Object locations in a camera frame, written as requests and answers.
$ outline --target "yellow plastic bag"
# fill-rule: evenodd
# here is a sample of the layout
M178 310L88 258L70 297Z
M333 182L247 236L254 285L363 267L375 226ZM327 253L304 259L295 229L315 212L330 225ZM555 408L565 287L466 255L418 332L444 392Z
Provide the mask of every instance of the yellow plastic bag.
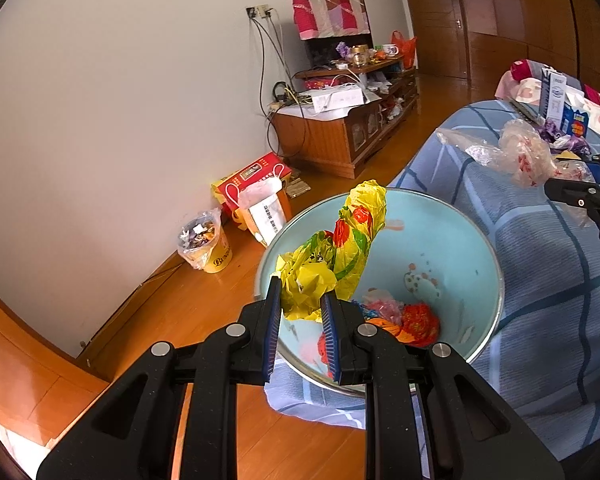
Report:
M351 190L334 232L318 231L293 253L280 254L282 309L289 320L322 321L320 297L335 289L350 300L365 269L371 242L384 228L386 190L368 180Z

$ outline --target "white wall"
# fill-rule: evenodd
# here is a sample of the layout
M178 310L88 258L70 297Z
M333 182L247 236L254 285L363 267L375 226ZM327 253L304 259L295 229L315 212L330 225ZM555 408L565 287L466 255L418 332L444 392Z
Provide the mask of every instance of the white wall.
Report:
M401 0L365 0L376 43ZM211 204L267 151L259 43L244 7L291 0L7 0L0 11L0 297L76 355ZM282 70L270 65L264 97Z

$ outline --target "plastic basin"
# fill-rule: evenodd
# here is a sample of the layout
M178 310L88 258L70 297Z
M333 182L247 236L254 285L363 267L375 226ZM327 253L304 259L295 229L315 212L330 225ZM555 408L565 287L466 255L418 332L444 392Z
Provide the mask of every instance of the plastic basin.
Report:
M317 203L278 233L260 262L256 297L266 294L279 254L294 251L316 231L333 230L346 197ZM404 222L404 229L378 233L353 298L361 300L375 287L407 304L427 303L440 318L440 341L474 361L496 329L504 301L502 271L491 244L467 216L437 198L388 189L386 201L387 219ZM327 377L317 351L321 333L321 323L283 318L278 352L318 386L362 396L362 386L338 386Z

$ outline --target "orange plastic bag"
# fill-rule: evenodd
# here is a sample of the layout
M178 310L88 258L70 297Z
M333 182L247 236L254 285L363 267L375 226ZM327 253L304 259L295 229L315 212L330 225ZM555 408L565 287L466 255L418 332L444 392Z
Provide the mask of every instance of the orange plastic bag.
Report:
M391 35L391 43L398 47L399 53L404 56L402 62L405 68L413 66L413 62L416 58L416 40L417 36L414 36L410 40L405 40L404 36L399 30L394 30Z

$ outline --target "white mug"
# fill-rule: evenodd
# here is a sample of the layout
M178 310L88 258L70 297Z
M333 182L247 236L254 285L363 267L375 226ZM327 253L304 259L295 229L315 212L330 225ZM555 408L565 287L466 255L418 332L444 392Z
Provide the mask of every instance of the white mug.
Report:
M388 56L397 56L400 52L398 47L394 44L386 44L382 46L382 51Z

